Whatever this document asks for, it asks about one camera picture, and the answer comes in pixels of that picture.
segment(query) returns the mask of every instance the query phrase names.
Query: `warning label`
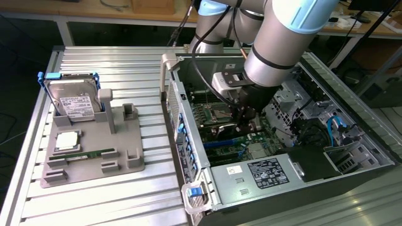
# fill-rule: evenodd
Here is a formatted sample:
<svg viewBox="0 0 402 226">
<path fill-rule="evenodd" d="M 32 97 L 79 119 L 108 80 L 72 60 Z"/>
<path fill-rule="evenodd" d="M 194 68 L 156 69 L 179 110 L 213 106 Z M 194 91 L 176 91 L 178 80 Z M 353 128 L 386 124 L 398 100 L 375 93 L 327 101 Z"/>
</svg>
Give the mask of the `warning label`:
<svg viewBox="0 0 402 226">
<path fill-rule="evenodd" d="M 60 98 L 60 101 L 70 118 L 94 116 L 94 108 L 90 97 L 63 97 Z"/>
<path fill-rule="evenodd" d="M 259 189 L 289 183 L 277 158 L 249 163 L 249 168 Z"/>
</svg>

